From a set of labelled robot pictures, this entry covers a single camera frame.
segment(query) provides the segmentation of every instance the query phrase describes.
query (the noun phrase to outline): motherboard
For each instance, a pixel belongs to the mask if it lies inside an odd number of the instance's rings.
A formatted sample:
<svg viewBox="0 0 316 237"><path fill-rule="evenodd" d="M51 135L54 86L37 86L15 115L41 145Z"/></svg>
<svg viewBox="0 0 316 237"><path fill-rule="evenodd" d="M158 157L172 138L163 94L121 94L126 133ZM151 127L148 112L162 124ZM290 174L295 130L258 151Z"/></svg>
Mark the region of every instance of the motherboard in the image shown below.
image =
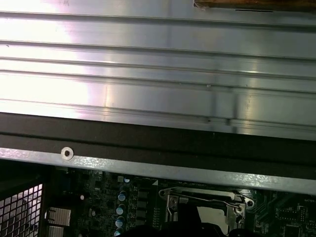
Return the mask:
<svg viewBox="0 0 316 237"><path fill-rule="evenodd" d="M223 234L236 228L263 237L316 237L316 197L219 187L102 171L60 174L54 206L69 210L63 236L113 237L140 225L177 221L177 205L193 203L202 222Z"/></svg>

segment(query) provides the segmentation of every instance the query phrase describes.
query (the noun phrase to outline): circuit board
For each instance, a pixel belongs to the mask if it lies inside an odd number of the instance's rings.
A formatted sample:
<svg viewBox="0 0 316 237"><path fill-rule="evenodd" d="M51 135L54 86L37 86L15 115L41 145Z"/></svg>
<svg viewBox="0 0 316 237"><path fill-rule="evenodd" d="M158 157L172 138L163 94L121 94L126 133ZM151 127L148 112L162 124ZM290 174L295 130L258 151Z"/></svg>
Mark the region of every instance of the circuit board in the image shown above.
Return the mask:
<svg viewBox="0 0 316 237"><path fill-rule="evenodd" d="M78 197L70 208L64 236L113 237L138 225L159 229L165 222L166 201L161 190L189 187L238 192L254 201L246 209L244 227L263 237L316 237L316 197L266 190L218 187L101 171L69 169L63 195Z"/></svg>

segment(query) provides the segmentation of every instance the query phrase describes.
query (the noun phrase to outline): reflective metal surface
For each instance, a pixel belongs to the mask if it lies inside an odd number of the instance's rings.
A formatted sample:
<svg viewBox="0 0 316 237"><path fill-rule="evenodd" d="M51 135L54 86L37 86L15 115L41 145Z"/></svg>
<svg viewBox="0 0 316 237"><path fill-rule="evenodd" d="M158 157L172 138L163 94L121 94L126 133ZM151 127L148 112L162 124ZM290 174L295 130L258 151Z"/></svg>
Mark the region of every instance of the reflective metal surface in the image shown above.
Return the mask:
<svg viewBox="0 0 316 237"><path fill-rule="evenodd" d="M316 140L316 16L0 2L0 112Z"/></svg>
<svg viewBox="0 0 316 237"><path fill-rule="evenodd" d="M202 170L93 157L74 156L73 159L67 161L62 159L60 154L6 148L0 148L0 158L215 185L259 188L316 195L316 190L312 188L316 186L316 180Z"/></svg>

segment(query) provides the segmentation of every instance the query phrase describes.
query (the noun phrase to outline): capacitor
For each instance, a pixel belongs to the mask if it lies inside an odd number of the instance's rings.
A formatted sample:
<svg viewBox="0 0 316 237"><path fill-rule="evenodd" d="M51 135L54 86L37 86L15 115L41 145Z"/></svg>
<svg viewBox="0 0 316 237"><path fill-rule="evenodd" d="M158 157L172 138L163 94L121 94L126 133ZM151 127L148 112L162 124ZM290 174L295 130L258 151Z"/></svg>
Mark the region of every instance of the capacitor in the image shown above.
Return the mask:
<svg viewBox="0 0 316 237"><path fill-rule="evenodd" d="M114 236L116 237L116 236L119 236L121 233L120 232L118 232L118 231L115 231L114 232Z"/></svg>
<svg viewBox="0 0 316 237"><path fill-rule="evenodd" d="M124 217L119 216L119 217L117 218L117 220L115 221L116 227L119 227L119 228L123 227L123 225L124 225L124 220L125 220Z"/></svg>
<svg viewBox="0 0 316 237"><path fill-rule="evenodd" d="M96 216L101 214L101 208L99 207L92 207L91 209L91 216Z"/></svg>
<svg viewBox="0 0 316 237"><path fill-rule="evenodd" d="M85 199L90 197L90 193L84 192L78 195L81 201L84 201Z"/></svg>
<svg viewBox="0 0 316 237"><path fill-rule="evenodd" d="M125 212L125 205L124 204L120 204L117 207L117 215L123 215L124 212Z"/></svg>
<svg viewBox="0 0 316 237"><path fill-rule="evenodd" d="M125 201L127 198L127 192L125 191L121 191L118 195L118 200L119 201Z"/></svg>
<svg viewBox="0 0 316 237"><path fill-rule="evenodd" d="M117 230L114 232L114 236L119 236L124 232L123 228L117 228Z"/></svg>

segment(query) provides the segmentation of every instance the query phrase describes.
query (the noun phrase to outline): screw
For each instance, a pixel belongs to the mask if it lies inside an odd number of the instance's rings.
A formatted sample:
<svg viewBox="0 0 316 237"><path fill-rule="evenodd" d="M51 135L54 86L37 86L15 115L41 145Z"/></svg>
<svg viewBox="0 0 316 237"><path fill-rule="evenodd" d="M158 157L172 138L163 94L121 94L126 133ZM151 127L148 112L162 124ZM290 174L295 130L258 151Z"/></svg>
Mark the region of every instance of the screw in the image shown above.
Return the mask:
<svg viewBox="0 0 316 237"><path fill-rule="evenodd" d="M171 198L170 201L171 201L172 204L176 204L177 203L177 200L174 197Z"/></svg>
<svg viewBox="0 0 316 237"><path fill-rule="evenodd" d="M74 157L74 150L70 147L64 147L61 150L61 157L64 160L71 160Z"/></svg>

